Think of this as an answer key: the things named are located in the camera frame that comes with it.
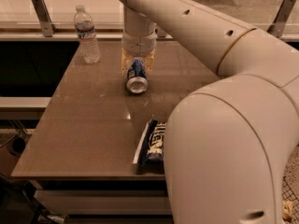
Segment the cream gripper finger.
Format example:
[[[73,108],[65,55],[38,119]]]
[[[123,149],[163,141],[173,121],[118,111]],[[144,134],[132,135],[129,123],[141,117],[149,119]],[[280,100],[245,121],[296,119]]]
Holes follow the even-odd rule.
[[[123,77],[127,77],[128,69],[134,62],[134,57],[129,54],[125,49],[121,50],[121,74]]]
[[[150,76],[153,69],[154,64],[154,54],[150,53],[143,58],[143,63],[145,65],[146,75]]]

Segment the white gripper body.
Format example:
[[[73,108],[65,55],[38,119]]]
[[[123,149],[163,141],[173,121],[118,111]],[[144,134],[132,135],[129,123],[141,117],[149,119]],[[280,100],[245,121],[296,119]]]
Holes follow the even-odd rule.
[[[156,48],[156,34],[133,36],[126,32],[121,39],[122,49],[133,57],[145,57]]]

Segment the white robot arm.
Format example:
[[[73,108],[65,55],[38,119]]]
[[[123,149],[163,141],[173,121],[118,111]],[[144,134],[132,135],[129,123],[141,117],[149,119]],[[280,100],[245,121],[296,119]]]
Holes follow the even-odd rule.
[[[299,144],[297,50],[192,0],[120,1],[220,76],[166,125],[175,224],[282,224],[282,178]]]

